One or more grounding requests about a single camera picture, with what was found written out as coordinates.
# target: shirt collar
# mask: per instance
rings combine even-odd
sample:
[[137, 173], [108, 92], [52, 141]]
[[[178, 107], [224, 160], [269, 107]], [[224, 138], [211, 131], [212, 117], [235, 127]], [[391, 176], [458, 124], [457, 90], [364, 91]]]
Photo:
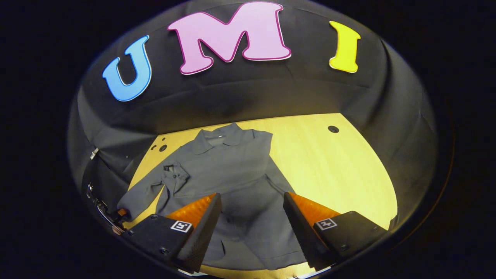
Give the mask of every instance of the shirt collar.
[[217, 128], [213, 131], [206, 131], [204, 129], [201, 129], [193, 140], [194, 153], [197, 155], [202, 154], [213, 148], [213, 146], [208, 143], [206, 137], [214, 138], [221, 135], [226, 137], [223, 144], [234, 146], [240, 144], [243, 130], [241, 130], [241, 128], [236, 123], [231, 123], [227, 126]]

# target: letter u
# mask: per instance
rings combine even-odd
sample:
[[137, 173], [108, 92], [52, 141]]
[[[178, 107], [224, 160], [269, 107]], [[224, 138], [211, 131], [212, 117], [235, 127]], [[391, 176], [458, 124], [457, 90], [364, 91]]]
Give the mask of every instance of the letter u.
[[152, 68], [145, 50], [145, 42], [150, 36], [146, 35], [132, 43], [124, 52], [130, 55], [136, 78], [130, 84], [124, 84], [117, 65], [120, 58], [117, 57], [110, 62], [103, 71], [102, 77], [107, 81], [107, 86], [112, 95], [121, 102], [130, 101], [139, 96], [150, 84]]

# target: wooden table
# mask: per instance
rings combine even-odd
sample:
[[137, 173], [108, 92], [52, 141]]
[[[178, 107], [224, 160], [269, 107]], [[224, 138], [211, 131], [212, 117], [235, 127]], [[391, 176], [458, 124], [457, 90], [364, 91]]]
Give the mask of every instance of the wooden table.
[[[193, 140], [201, 129], [211, 131], [229, 123], [158, 136], [145, 154], [129, 188], [169, 154]], [[316, 114], [237, 122], [241, 129], [273, 133], [270, 156], [296, 194], [339, 213], [357, 211], [384, 229], [397, 214], [396, 195], [389, 176], [362, 135], [341, 114]], [[329, 131], [329, 126], [339, 129]], [[167, 148], [160, 152], [164, 144]], [[155, 213], [158, 197], [131, 228]], [[307, 263], [268, 271], [234, 271], [202, 266], [201, 272], [221, 278], [286, 279], [314, 272]]]

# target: letter m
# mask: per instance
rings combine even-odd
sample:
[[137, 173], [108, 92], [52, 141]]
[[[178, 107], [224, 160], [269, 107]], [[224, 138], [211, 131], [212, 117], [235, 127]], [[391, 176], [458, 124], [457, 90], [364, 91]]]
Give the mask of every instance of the letter m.
[[205, 44], [225, 62], [234, 59], [241, 38], [246, 33], [248, 47], [243, 57], [248, 60], [282, 60], [291, 56], [284, 46], [278, 13], [283, 7], [270, 2], [248, 2], [242, 4], [226, 24], [204, 12], [183, 17], [171, 25], [175, 30], [184, 63], [182, 74], [194, 74], [210, 68], [214, 60], [203, 54]]

